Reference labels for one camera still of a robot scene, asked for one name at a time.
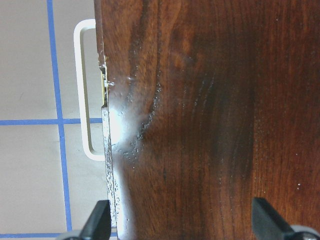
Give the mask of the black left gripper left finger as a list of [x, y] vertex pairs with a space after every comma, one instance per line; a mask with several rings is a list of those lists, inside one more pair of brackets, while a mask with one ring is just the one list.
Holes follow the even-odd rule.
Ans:
[[99, 200], [82, 228], [81, 240], [108, 240], [111, 236], [111, 207], [109, 200]]

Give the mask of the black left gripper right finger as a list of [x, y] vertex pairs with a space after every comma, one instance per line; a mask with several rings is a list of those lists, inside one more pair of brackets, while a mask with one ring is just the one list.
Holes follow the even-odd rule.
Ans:
[[262, 197], [252, 199], [252, 231], [257, 240], [290, 240], [295, 231]]

